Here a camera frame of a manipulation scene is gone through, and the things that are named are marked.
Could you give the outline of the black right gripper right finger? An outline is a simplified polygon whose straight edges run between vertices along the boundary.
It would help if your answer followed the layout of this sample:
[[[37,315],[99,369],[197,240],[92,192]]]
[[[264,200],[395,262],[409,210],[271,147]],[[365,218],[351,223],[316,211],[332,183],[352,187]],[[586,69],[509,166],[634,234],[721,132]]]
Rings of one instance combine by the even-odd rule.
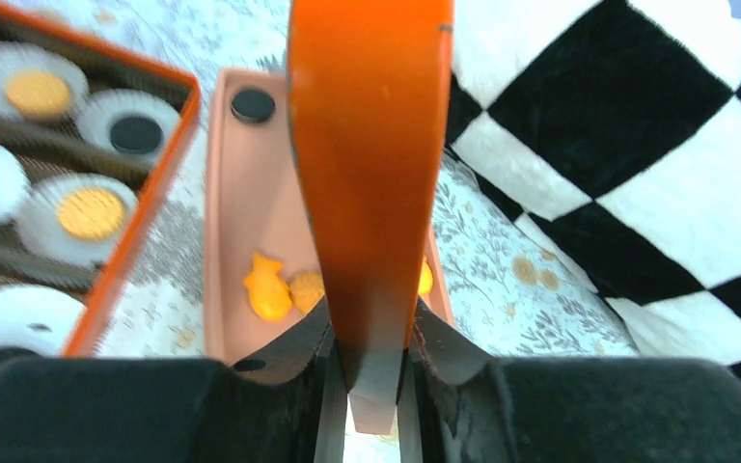
[[[741,462],[741,383],[699,359],[495,357],[419,303],[406,462]]]

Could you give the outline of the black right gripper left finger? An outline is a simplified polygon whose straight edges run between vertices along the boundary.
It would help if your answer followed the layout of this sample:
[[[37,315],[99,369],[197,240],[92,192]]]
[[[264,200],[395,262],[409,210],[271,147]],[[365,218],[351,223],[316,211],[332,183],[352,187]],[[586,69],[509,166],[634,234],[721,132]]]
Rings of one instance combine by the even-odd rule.
[[[345,396],[325,302],[230,366],[24,356],[0,365],[0,462],[337,462]]]

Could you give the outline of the pink cookie tray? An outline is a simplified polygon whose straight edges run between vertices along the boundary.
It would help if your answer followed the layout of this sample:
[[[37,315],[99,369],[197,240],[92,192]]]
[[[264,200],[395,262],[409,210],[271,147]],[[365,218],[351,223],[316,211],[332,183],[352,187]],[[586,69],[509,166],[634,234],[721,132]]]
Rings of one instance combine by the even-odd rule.
[[[260,88],[274,98],[276,111],[266,123],[242,123],[233,115],[234,94],[248,87]],[[279,74],[227,68],[218,78],[210,106],[204,314],[206,352],[228,364],[265,347],[302,318],[298,310],[277,322],[255,314],[243,285],[255,252],[280,260],[282,278],[300,271],[322,272],[293,160],[286,79]],[[437,280],[425,302],[442,318],[450,318],[430,225],[424,258]],[[357,430],[385,434],[392,429],[396,404],[384,406],[350,391],[348,400]]]

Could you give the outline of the yellow round biscuit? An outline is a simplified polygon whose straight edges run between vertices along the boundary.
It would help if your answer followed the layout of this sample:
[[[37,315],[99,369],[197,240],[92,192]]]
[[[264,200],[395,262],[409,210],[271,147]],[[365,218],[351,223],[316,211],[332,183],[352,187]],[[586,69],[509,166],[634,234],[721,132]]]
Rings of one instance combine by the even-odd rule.
[[[3,91],[8,103],[28,118],[56,117],[67,112],[73,103],[67,82],[39,69],[14,72],[5,81]]]
[[[56,219],[70,236],[87,241],[109,238],[123,222],[126,207],[121,198],[105,188],[72,191],[60,200]]]

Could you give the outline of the orange box lid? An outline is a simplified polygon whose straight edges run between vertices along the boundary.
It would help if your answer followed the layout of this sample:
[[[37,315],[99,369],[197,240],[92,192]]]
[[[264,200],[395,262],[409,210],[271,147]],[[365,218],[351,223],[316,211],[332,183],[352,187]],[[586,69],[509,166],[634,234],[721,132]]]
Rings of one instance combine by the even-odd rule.
[[[445,142],[450,1],[296,1],[288,111],[347,389],[397,402]]]

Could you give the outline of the orange cookie box with liners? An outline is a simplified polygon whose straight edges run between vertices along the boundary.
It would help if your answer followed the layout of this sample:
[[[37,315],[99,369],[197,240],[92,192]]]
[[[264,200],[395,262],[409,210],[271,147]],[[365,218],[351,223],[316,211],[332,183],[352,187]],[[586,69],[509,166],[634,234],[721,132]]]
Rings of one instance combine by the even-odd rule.
[[[2,3],[0,41],[30,43],[75,63],[86,74],[90,85],[87,100],[96,92],[130,89],[157,96],[179,111],[180,121],[153,166],[121,158],[84,141],[74,122],[82,107],[56,123],[0,117],[0,145],[23,167],[31,183],[28,196],[37,182],[64,174],[107,176],[133,190],[138,204],[117,244],[122,247],[123,255],[128,256],[130,242],[124,232],[138,232],[144,227],[145,218],[156,210],[155,189],[167,183],[166,165],[180,159],[185,142],[192,136],[200,104],[198,81],[188,72],[160,64],[51,18],[28,14]],[[111,276],[121,271],[111,257],[104,264],[90,268],[36,256],[19,240],[14,218],[0,225],[0,286],[48,286],[82,302],[84,314],[90,304],[102,305],[106,300],[108,286],[100,275],[102,270],[107,270]]]

